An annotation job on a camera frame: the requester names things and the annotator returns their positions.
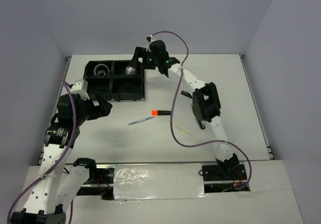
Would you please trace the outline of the small clear tape roll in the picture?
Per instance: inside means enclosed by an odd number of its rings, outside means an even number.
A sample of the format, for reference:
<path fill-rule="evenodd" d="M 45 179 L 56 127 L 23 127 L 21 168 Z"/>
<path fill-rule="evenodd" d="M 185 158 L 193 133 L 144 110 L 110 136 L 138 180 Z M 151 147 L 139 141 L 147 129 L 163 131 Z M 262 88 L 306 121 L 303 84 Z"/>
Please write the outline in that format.
<path fill-rule="evenodd" d="M 97 70 L 96 75 L 97 76 L 107 76 L 109 74 L 109 70 Z"/>

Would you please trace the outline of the large clear tape roll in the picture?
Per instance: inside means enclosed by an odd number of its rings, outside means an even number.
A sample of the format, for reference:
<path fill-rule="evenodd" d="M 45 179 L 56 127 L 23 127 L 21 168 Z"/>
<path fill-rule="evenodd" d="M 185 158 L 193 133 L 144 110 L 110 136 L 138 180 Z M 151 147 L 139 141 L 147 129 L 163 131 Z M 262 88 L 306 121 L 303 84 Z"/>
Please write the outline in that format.
<path fill-rule="evenodd" d="M 106 65 L 106 64 L 97 64 L 95 67 L 94 67 L 94 70 L 93 70 L 93 72 L 94 72 L 94 75 L 95 76 L 97 76 L 96 75 L 96 72 L 97 72 L 97 70 L 109 70 L 109 74 L 110 74 L 110 69 L 109 69 L 109 67 Z"/>

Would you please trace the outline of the blue ballpoint pen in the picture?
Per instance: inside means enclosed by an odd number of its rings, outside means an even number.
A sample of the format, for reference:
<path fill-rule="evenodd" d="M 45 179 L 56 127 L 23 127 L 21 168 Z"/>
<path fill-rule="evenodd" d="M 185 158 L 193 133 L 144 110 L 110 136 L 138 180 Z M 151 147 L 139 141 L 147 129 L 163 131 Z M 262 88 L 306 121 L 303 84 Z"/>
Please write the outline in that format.
<path fill-rule="evenodd" d="M 155 116 L 150 116 L 150 117 L 147 117 L 147 118 L 144 118 L 144 119 L 140 119 L 140 120 L 137 120 L 137 121 L 128 123 L 127 125 L 128 125 L 128 126 L 132 126 L 132 125 L 135 125 L 135 124 L 139 124 L 139 123 L 142 123 L 142 122 L 145 122 L 145 121 L 152 120 L 152 119 L 154 119 L 154 118 L 155 118 Z"/>

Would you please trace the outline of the yellow thin pen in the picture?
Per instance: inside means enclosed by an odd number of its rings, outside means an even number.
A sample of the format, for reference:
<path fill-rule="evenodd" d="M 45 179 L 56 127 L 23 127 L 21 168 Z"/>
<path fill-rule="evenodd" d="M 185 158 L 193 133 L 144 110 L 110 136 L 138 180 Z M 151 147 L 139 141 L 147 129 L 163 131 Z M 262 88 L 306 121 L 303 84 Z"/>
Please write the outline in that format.
<path fill-rule="evenodd" d="M 170 130 L 176 128 L 177 130 L 181 131 L 182 133 L 184 133 L 184 134 L 186 134 L 188 136 L 191 136 L 191 133 L 188 132 L 187 130 L 185 130 L 184 128 L 182 128 L 181 126 L 179 126 L 179 125 L 177 125 L 174 122 L 171 122 L 169 120 L 167 120 L 167 122 L 171 125 Z"/>

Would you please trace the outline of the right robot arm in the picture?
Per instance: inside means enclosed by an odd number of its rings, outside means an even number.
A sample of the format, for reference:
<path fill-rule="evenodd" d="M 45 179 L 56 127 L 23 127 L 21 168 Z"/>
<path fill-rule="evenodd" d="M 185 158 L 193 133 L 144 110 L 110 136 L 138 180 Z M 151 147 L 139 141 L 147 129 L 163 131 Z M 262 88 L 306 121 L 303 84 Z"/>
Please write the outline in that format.
<path fill-rule="evenodd" d="M 215 160 L 218 165 L 218 174 L 223 179 L 230 179 L 239 166 L 239 160 L 235 152 L 227 143 L 221 121 L 221 103 L 214 83 L 206 83 L 186 70 L 184 62 L 180 62 L 175 57 L 170 57 L 166 50 L 165 43 L 162 40 L 148 38 L 149 44 L 146 48 L 136 47 L 133 57 L 126 69 L 155 70 L 158 69 L 160 74 L 168 78 L 177 77 L 179 80 L 178 87 L 185 81 L 192 90 L 192 112 L 195 119 L 199 122 L 207 122 L 214 132 L 218 145 L 215 147 Z"/>

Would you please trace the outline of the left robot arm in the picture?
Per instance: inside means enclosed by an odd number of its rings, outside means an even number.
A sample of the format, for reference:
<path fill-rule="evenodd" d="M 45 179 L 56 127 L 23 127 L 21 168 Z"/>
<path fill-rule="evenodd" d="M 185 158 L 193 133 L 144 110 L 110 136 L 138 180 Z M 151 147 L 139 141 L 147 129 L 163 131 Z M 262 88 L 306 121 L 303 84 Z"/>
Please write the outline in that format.
<path fill-rule="evenodd" d="M 96 94 L 89 98 L 86 91 L 60 96 L 57 112 L 45 133 L 43 158 L 38 177 L 21 194 L 30 195 L 20 211 L 9 210 L 8 223 L 65 223 L 66 210 L 72 205 L 80 187 L 98 178 L 96 162 L 78 158 L 64 182 L 61 181 L 67 159 L 72 153 L 80 126 L 110 114 L 112 104 Z"/>

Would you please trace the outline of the black four-compartment organizer tray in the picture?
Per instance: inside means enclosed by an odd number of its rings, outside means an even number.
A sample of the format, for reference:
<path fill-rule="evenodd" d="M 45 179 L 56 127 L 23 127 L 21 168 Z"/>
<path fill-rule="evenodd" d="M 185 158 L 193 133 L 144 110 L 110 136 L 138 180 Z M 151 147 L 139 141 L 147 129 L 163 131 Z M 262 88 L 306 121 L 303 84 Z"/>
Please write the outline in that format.
<path fill-rule="evenodd" d="M 107 100 L 125 101 L 145 98 L 145 71 L 138 69 L 135 75 L 126 75 L 125 69 L 129 60 L 100 60 L 89 61 L 85 66 L 84 77 L 88 82 L 87 93 L 100 92 Z M 95 76 L 94 67 L 106 64 L 110 69 L 108 76 Z"/>

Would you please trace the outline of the orange highlighter marker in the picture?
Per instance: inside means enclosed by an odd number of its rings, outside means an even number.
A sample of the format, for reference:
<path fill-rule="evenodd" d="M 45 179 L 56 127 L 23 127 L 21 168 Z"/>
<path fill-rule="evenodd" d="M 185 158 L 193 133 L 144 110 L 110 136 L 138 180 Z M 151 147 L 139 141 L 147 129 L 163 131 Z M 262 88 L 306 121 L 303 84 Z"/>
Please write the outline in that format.
<path fill-rule="evenodd" d="M 171 115 L 170 110 L 152 110 L 151 115 L 152 116 L 170 116 Z"/>

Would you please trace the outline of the pink highlighter marker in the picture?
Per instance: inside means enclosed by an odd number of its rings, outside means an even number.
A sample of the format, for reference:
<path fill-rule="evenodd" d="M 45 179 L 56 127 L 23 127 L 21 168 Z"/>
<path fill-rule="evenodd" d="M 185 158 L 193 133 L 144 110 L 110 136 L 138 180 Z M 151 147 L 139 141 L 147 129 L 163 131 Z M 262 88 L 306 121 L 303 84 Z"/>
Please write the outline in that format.
<path fill-rule="evenodd" d="M 189 92 L 184 91 L 184 90 L 181 91 L 181 95 L 186 96 L 186 97 L 188 97 L 188 98 L 190 98 L 190 99 L 193 98 L 192 95 L 191 95 Z"/>

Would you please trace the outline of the blue highlighter marker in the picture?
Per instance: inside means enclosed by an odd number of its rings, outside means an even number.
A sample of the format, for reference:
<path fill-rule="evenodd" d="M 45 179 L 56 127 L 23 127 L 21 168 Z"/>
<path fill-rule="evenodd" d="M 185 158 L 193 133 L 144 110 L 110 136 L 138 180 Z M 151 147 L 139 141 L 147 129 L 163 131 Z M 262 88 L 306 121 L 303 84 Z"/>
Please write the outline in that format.
<path fill-rule="evenodd" d="M 198 121 L 198 125 L 201 130 L 204 130 L 206 128 L 205 125 L 201 121 Z"/>

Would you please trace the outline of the silver foil covered panel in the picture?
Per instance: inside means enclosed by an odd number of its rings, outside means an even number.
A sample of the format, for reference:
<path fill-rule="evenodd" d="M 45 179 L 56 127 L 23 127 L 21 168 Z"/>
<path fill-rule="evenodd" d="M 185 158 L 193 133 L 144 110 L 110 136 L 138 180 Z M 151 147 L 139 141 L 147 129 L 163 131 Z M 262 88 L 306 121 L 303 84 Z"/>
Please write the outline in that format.
<path fill-rule="evenodd" d="M 201 164 L 117 165 L 116 200 L 196 199 L 205 197 Z"/>

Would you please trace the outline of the metal mounting rail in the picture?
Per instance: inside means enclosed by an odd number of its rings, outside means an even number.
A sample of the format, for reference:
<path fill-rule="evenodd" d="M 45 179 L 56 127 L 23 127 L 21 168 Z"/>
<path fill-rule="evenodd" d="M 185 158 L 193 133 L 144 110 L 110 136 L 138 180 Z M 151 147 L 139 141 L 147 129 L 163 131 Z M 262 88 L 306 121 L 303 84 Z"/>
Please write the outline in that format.
<path fill-rule="evenodd" d="M 163 161 L 163 162 L 118 162 L 118 163 L 97 163 L 97 167 L 99 168 L 111 168 L 115 165 L 153 165 L 153 164 L 195 164 L 199 163 L 201 165 L 214 165 L 217 164 L 216 161 Z"/>

